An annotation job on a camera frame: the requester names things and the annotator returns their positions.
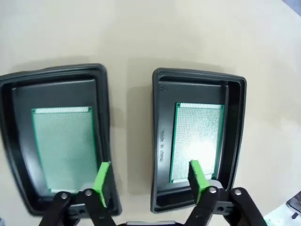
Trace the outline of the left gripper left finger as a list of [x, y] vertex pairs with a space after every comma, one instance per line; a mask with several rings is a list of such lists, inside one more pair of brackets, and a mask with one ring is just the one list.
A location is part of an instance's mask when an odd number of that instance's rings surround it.
[[110, 199], [111, 162], [102, 162], [92, 188], [71, 194], [58, 192], [45, 211], [41, 226], [76, 226], [83, 214], [88, 214], [95, 226], [114, 226], [108, 211]]

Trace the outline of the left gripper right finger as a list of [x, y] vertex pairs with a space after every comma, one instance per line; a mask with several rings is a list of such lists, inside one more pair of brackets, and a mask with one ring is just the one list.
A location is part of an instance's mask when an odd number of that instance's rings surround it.
[[206, 180], [197, 160], [189, 163], [188, 180], [196, 206], [185, 226], [206, 226], [212, 215], [222, 215], [230, 226], [265, 226], [266, 222], [249, 193], [242, 187], [229, 191]]

